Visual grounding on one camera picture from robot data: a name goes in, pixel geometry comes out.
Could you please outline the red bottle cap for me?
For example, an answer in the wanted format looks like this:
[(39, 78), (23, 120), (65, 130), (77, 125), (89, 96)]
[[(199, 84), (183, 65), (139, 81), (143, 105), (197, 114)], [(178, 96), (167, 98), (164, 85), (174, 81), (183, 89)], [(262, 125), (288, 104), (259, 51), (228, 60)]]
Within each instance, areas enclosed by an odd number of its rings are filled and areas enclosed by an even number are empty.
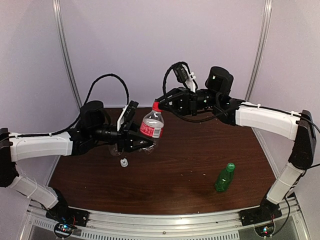
[(155, 101), (152, 105), (152, 110), (161, 113), (162, 110), (159, 108), (159, 102)]

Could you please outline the red label water bottle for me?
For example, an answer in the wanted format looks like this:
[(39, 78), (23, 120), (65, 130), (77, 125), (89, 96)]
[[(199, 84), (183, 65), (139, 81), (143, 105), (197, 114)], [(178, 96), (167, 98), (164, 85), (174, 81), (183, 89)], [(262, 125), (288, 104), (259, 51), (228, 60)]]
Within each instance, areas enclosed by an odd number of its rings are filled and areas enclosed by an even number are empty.
[(150, 154), (159, 143), (164, 125), (165, 122), (162, 116), (162, 111), (158, 107), (154, 106), (151, 112), (143, 117), (140, 125), (140, 132), (153, 139), (153, 144), (143, 149), (146, 154)]

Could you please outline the clear plastic bottle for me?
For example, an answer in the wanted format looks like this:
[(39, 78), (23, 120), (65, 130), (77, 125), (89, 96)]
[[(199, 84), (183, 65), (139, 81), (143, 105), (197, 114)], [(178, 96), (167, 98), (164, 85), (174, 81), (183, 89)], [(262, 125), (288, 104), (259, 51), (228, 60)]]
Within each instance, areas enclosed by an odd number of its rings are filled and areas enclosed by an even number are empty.
[(114, 157), (117, 157), (117, 156), (120, 156), (122, 154), (122, 152), (119, 152), (118, 151), (118, 146), (117, 144), (114, 144), (114, 145), (109, 145), (108, 146), (108, 149), (109, 149), (109, 152), (112, 156)]

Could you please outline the white flip bottle cap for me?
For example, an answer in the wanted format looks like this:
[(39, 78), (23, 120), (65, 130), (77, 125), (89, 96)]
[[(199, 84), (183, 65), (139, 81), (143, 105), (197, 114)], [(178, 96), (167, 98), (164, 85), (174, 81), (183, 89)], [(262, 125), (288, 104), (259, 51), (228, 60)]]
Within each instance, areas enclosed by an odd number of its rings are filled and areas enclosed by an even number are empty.
[(129, 162), (126, 158), (122, 158), (120, 160), (120, 165), (123, 167), (123, 168), (126, 168), (128, 165), (129, 165)]

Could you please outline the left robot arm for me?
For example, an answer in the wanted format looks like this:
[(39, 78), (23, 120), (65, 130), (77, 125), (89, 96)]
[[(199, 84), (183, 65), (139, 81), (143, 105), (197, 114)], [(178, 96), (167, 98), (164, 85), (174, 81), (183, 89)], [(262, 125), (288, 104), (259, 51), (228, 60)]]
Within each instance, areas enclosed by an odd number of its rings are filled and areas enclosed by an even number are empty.
[(111, 118), (104, 104), (93, 100), (80, 109), (71, 128), (53, 133), (19, 134), (0, 130), (0, 186), (11, 188), (52, 209), (61, 222), (72, 218), (72, 211), (65, 206), (64, 198), (57, 190), (38, 184), (35, 180), (18, 173), (18, 161), (47, 156), (84, 155), (102, 142), (116, 146), (118, 152), (131, 153), (153, 145), (154, 141), (140, 133), (140, 127), (133, 121), (138, 103), (131, 101), (125, 106), (117, 124)]

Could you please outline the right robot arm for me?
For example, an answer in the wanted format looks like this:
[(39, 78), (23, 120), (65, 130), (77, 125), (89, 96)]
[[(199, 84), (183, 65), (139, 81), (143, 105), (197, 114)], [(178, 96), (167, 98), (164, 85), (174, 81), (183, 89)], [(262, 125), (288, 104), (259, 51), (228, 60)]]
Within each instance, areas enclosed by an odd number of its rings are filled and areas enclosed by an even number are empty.
[(195, 76), (185, 62), (172, 65), (162, 83), (163, 95), (155, 100), (160, 110), (192, 122), (189, 116), (212, 112), (212, 117), (230, 126), (250, 127), (285, 137), (294, 142), (288, 162), (256, 210), (259, 220), (268, 220), (279, 204), (312, 168), (316, 150), (316, 131), (309, 111), (284, 111), (253, 104), (230, 97), (234, 77), (224, 68), (213, 66), (205, 81), (205, 88), (198, 89)]

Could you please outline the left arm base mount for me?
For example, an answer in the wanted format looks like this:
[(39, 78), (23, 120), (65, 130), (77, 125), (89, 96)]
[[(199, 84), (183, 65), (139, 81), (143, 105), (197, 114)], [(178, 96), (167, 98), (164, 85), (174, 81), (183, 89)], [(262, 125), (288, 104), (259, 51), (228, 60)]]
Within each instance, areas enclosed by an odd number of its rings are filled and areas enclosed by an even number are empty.
[(45, 216), (49, 219), (55, 220), (62, 224), (67, 224), (69, 226), (72, 225), (86, 227), (89, 218), (89, 212), (86, 210), (69, 207), (62, 193), (56, 188), (53, 188), (53, 190), (57, 194), (58, 202), (54, 207), (44, 209), (46, 211)]

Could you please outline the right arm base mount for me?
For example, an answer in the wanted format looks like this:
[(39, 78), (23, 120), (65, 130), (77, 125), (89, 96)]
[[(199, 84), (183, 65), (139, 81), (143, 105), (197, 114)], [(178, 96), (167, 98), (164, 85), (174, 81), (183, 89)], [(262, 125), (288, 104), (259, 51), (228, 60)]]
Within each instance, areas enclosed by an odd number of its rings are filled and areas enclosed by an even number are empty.
[(256, 225), (271, 221), (282, 216), (279, 204), (274, 204), (263, 198), (260, 205), (239, 212), (242, 226)]

